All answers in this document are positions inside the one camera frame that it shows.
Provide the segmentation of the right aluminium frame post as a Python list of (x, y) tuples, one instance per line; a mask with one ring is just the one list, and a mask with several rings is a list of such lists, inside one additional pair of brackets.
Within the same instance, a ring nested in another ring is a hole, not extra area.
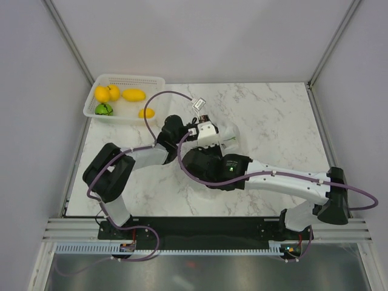
[(313, 86), (317, 82), (319, 76), (321, 75), (322, 71), (324, 70), (325, 65), (329, 61), (332, 53), (336, 49), (343, 34), (347, 30), (348, 26), (350, 25), (353, 17), (357, 13), (357, 11), (362, 3), (363, 3), (363, 0), (352, 0), (351, 1), (349, 7), (347, 8), (344, 16), (341, 19), (339, 25), (337, 26), (333, 36), (331, 37), (328, 46), (325, 48), (325, 51), (324, 51), (322, 57), (320, 58), (318, 65), (316, 66), (315, 70), (313, 71), (312, 76), (306, 82), (306, 87), (308, 90), (312, 90)]

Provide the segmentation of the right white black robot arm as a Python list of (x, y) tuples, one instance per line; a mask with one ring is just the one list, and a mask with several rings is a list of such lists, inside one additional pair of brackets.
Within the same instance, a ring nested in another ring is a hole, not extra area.
[(191, 149), (179, 155), (178, 162), (187, 176), (210, 189), (266, 190), (303, 199), (280, 214), (277, 231), (284, 239), (315, 223), (343, 226), (349, 222), (341, 168), (319, 173), (286, 170), (244, 155), (223, 155), (218, 147)]

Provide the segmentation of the large yellow fake lemon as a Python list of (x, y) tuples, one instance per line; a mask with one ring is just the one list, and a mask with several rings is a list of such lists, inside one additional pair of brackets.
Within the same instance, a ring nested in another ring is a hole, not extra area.
[(107, 87), (97, 86), (94, 91), (94, 97), (99, 103), (107, 103), (110, 101), (110, 92)]

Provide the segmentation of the left aluminium frame post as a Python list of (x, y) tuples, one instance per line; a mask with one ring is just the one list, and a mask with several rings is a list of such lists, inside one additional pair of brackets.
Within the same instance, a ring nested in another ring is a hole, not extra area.
[(79, 51), (73, 37), (71, 36), (62, 16), (60, 15), (59, 10), (55, 6), (54, 1), (42, 0), (41, 2), (43, 4), (43, 6), (45, 7), (47, 13), (50, 15), (53, 23), (55, 24), (56, 28), (58, 29), (58, 32), (60, 33), (66, 46), (70, 50), (70, 53), (72, 54), (73, 59), (76, 61), (79, 69), (81, 70), (82, 74), (86, 78), (87, 82), (90, 85), (93, 85), (95, 79), (94, 79), (92, 73), (90, 72), (84, 58), (82, 57), (82, 54)]

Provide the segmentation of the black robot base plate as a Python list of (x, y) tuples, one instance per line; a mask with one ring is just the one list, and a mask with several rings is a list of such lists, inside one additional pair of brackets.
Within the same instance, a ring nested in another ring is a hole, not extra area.
[(134, 216), (125, 227), (148, 226), (159, 235), (162, 250), (263, 249), (270, 241), (307, 241), (308, 228), (287, 230), (271, 216)]

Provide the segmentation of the white lemon-print plastic bag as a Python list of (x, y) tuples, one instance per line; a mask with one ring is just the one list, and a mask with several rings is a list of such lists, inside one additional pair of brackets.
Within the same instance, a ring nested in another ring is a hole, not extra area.
[(232, 122), (217, 122), (219, 130), (219, 143), (226, 153), (237, 152), (239, 150), (240, 134), (236, 124)]

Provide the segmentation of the small yellow fake lemon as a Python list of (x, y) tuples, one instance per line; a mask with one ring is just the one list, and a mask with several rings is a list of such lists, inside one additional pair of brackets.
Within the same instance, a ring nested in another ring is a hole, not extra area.
[(110, 101), (117, 101), (121, 97), (120, 89), (116, 85), (110, 84), (107, 89), (109, 90)]

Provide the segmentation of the green black-striped fake fruit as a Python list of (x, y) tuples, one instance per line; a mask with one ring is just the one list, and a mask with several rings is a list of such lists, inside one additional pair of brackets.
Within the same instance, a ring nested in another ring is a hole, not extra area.
[(100, 103), (95, 107), (95, 114), (96, 115), (104, 115), (104, 116), (112, 116), (113, 115), (113, 108), (110, 104), (107, 103)]

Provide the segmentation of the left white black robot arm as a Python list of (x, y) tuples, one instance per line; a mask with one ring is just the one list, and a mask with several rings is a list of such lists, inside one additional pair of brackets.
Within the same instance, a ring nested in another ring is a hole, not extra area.
[(103, 146), (83, 173), (87, 196), (99, 202), (102, 211), (112, 224), (112, 232), (119, 239), (132, 234), (131, 214), (125, 206), (122, 192), (135, 170), (169, 164), (177, 157), (178, 143), (192, 128), (198, 118), (183, 124), (178, 115), (170, 115), (152, 145), (121, 149), (110, 142)]

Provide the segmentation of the yellow fake mango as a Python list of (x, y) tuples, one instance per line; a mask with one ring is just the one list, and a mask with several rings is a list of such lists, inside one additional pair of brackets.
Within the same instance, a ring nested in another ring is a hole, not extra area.
[(126, 89), (122, 97), (128, 102), (140, 102), (146, 99), (146, 94), (140, 89)]

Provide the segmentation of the white plastic fruit basket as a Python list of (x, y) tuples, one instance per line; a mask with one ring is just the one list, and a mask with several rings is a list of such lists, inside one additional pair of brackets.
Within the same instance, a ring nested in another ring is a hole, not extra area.
[[(97, 86), (107, 87), (110, 84), (116, 85), (121, 92), (121, 97), (117, 101), (109, 101), (113, 108), (112, 116), (96, 115), (95, 107), (100, 104), (94, 97)], [(128, 102), (122, 97), (122, 92), (126, 89), (140, 89), (146, 94), (146, 99), (140, 102)], [(150, 124), (160, 124), (167, 116), (170, 108), (170, 94), (155, 98), (150, 104), (146, 104), (150, 98), (165, 89), (165, 80), (154, 76), (136, 76), (120, 74), (100, 75), (92, 86), (83, 108), (83, 114), (89, 118), (95, 118), (104, 122), (144, 125), (144, 118), (139, 118), (141, 109), (153, 109), (155, 116), (147, 119)]]

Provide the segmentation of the small yellow fake citrus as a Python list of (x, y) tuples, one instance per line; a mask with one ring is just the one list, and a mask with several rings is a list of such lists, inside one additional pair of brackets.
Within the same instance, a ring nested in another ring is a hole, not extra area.
[(147, 109), (141, 109), (138, 113), (139, 118), (146, 118), (150, 119), (155, 116), (155, 111), (153, 109), (147, 108)]

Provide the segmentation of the aluminium frame post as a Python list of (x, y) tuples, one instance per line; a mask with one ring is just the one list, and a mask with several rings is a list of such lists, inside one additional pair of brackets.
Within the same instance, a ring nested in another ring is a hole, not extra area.
[(58, 29), (58, 32), (60, 33), (66, 46), (70, 50), (70, 53), (72, 54), (73, 59), (76, 61), (79, 69), (81, 70), (82, 74), (86, 78), (87, 82), (90, 85), (93, 85), (95, 79), (94, 79), (92, 73), (90, 72), (84, 58), (82, 57), (82, 54), (79, 51), (73, 37), (71, 36), (62, 16), (60, 15), (59, 10), (55, 6), (54, 1), (42, 0), (41, 2), (43, 4), (43, 6), (45, 7), (47, 13), (50, 15), (53, 23), (55, 24), (56, 28)]
[(357, 13), (357, 11), (362, 3), (363, 3), (363, 0), (352, 0), (351, 1), (349, 7), (347, 8), (344, 16), (341, 19), (339, 25), (337, 26), (333, 36), (331, 37), (328, 46), (325, 48), (325, 51), (324, 51), (322, 57), (320, 58), (318, 65), (316, 66), (315, 70), (313, 71), (312, 76), (306, 82), (306, 87), (308, 90), (312, 90), (313, 86), (317, 82), (319, 76), (321, 75), (322, 71), (324, 70), (325, 65), (329, 61), (332, 53), (336, 49), (343, 34), (347, 30), (348, 26), (350, 25), (353, 17)]

